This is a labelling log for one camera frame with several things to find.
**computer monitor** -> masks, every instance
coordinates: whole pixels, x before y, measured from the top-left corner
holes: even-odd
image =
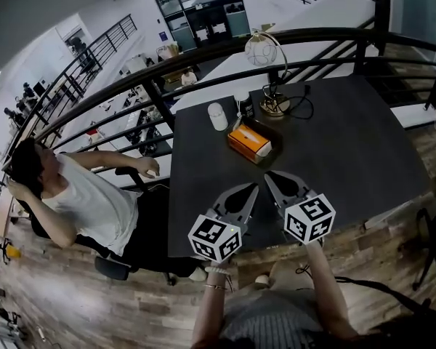
[[[45,88],[42,86],[42,84],[39,82],[33,87],[34,92],[40,97],[45,93]]]

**white t-shirt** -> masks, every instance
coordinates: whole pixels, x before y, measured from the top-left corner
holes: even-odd
[[[122,256],[137,226],[137,197],[58,154],[60,174],[68,187],[53,198],[42,201],[75,226],[78,234],[93,238],[100,245]]]
[[[192,85],[197,83],[197,76],[194,73],[188,72],[181,75],[181,83],[183,86]]]

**wooden floor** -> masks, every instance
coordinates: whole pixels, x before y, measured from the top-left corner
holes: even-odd
[[[401,49],[388,50],[397,53]],[[398,70],[423,71],[419,66]],[[417,234],[417,209],[425,206],[432,214],[436,211],[435,128],[407,133],[432,179],[430,192],[372,229],[352,224],[342,232],[332,233],[326,239],[325,251],[336,275],[380,281],[419,302],[429,297],[436,308],[434,265],[422,288],[418,292],[411,289],[426,252],[397,251],[399,245]],[[90,250],[75,246],[62,251],[36,238],[25,221],[10,226],[9,237],[23,256],[9,265],[0,263],[0,287],[7,292],[5,305],[22,315],[36,338],[36,348],[49,348],[38,340],[37,326],[65,349],[190,347],[203,291],[200,283],[181,279],[178,285],[170,287],[161,274],[142,270],[125,282],[106,279],[95,271]],[[280,259],[303,265],[304,250],[293,245],[239,255],[233,268],[235,287],[251,283]],[[403,312],[394,299],[380,292],[346,284],[342,290],[352,324],[360,332]]]

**person's arm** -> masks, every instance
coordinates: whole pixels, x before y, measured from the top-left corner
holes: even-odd
[[[220,273],[210,273],[206,281],[206,284],[223,288],[225,283],[226,277]],[[218,341],[223,325],[224,309],[225,290],[205,287],[202,303],[195,319],[192,349],[208,348]]]
[[[28,204],[34,216],[37,217],[37,220],[53,242],[62,248],[67,248],[74,244],[77,232],[72,223],[32,194],[27,186],[9,181],[8,189],[17,200],[25,201]]]
[[[306,245],[306,249],[323,328],[341,339],[357,336],[357,332],[350,326],[346,301],[321,245],[313,241]]]
[[[65,155],[86,169],[132,167],[147,178],[155,178],[155,176],[148,174],[148,171],[154,172],[156,176],[160,174],[160,166],[157,161],[149,157],[137,159],[115,151],[88,151],[86,153],[65,153]]]

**orange tissue box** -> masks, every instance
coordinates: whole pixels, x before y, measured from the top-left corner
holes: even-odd
[[[245,124],[240,124],[227,137],[231,148],[254,163],[259,163],[273,149],[270,140]]]

